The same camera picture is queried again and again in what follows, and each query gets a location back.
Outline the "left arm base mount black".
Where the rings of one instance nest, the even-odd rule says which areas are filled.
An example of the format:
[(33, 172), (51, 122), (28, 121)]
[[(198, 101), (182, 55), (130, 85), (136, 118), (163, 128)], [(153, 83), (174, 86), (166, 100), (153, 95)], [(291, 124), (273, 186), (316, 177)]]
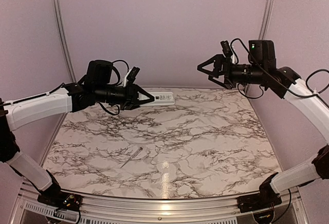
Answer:
[(56, 196), (38, 196), (38, 202), (48, 206), (56, 207), (57, 210), (70, 210), (78, 212), (82, 203), (82, 196), (79, 194), (60, 192)]

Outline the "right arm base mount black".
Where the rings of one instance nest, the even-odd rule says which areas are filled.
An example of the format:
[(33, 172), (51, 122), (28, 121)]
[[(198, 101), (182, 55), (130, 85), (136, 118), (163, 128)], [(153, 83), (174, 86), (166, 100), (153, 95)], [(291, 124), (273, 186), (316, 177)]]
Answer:
[(282, 199), (280, 194), (256, 193), (237, 198), (237, 206), (241, 213), (257, 211), (265, 208), (272, 208), (280, 205)]

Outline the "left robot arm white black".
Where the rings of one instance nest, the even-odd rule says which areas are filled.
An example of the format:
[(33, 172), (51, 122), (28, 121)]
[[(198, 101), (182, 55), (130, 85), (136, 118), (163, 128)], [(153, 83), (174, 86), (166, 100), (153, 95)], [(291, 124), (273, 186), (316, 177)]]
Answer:
[(38, 95), (13, 101), (1, 101), (1, 162), (25, 177), (42, 197), (54, 206), (61, 206), (65, 195), (55, 177), (34, 159), (23, 153), (14, 131), (52, 117), (76, 113), (96, 104), (108, 114), (134, 110), (155, 101), (155, 97), (135, 84), (140, 69), (133, 67), (124, 79), (113, 62), (96, 59), (89, 62), (86, 74), (77, 82), (62, 83), (59, 87)]

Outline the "white remote control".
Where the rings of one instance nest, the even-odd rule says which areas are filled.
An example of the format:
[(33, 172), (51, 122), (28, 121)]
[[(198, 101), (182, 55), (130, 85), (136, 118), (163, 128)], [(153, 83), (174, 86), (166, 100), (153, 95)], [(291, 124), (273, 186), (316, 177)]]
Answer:
[(150, 94), (154, 97), (154, 101), (146, 104), (140, 104), (141, 107), (170, 106), (175, 104), (175, 98), (172, 92), (160, 91), (160, 92), (150, 92)]

